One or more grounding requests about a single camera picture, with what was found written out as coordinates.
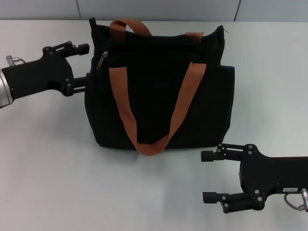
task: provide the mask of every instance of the white table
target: white table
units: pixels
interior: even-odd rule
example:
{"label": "white table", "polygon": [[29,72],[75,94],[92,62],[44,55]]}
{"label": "white table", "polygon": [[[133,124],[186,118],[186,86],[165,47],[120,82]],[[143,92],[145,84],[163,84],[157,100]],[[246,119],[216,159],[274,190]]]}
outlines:
{"label": "white table", "polygon": [[[108,25],[109,22],[98,22]],[[235,67],[231,127],[225,143],[254,143],[269,156],[308,155],[308,24],[146,22],[155,35],[213,32],[223,24],[223,65]],[[71,40],[90,54],[68,58],[75,77],[90,69],[87,21],[0,21],[5,56],[26,61]],[[289,231],[305,230],[305,212],[282,195],[261,212],[225,215],[203,204],[202,192],[241,192],[239,163],[202,163],[205,149],[147,157],[100,147],[83,93],[46,91],[0,110],[1,231]],[[290,200],[302,203],[301,196]]]}

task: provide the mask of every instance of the bag handle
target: bag handle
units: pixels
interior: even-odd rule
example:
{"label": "bag handle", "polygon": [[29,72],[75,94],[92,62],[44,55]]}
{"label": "bag handle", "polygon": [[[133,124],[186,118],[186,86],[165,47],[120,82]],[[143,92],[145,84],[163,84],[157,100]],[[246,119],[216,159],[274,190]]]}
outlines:
{"label": "bag handle", "polygon": [[205,74],[205,70],[206,64],[190,63],[171,117],[169,134],[153,144],[143,144],[137,142],[137,121],[129,105],[127,68],[109,68],[111,88],[120,117],[124,124],[125,131],[137,151],[144,155],[155,155],[165,149],[171,137],[183,123],[188,108]]}
{"label": "bag handle", "polygon": [[125,41],[126,25],[136,34],[151,36],[151,32],[145,24],[134,19],[119,19],[110,24],[110,37],[114,40]]}

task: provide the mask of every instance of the zipper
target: zipper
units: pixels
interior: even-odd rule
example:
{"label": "zipper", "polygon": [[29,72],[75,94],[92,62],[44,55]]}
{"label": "zipper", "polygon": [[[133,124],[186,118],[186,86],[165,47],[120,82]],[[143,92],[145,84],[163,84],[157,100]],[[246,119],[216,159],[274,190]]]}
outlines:
{"label": "zipper", "polygon": [[98,62],[98,64],[97,64],[97,66],[96,66],[96,70],[97,71],[99,71],[100,70],[100,68],[101,68],[101,66],[102,66],[102,64],[103,64],[103,62],[104,62],[104,60],[105,60],[105,58],[108,56],[108,52],[104,52],[103,54],[102,54],[102,56],[101,56],[101,58],[100,58],[100,60],[99,60],[99,62]]}

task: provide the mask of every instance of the robotic arm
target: robotic arm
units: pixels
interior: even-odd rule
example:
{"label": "robotic arm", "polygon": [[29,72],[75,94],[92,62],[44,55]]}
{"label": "robotic arm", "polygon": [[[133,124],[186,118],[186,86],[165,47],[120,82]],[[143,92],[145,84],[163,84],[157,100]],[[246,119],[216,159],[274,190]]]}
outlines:
{"label": "robotic arm", "polygon": [[10,67],[0,70],[0,108],[14,100],[41,91],[54,89],[65,96],[84,91],[86,77],[75,78],[66,58],[89,53],[89,45],[76,47],[72,42],[43,48],[43,56],[26,63],[23,59],[7,56]]}
{"label": "robotic arm", "polygon": [[201,160],[240,161],[240,182],[243,193],[204,192],[206,204],[220,202],[224,213],[262,210],[272,194],[300,193],[304,204],[292,208],[308,212],[308,157],[267,157],[254,144],[245,146],[219,144],[216,152],[202,151]]}

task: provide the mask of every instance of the sticker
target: sticker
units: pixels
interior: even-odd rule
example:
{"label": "sticker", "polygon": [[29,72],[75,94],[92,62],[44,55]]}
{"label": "sticker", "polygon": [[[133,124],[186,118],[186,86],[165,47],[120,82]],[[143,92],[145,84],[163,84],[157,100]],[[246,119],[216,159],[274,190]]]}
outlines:
{"label": "sticker", "polygon": [[283,192],[291,192],[291,193],[295,193],[298,191],[298,188],[284,188]]}

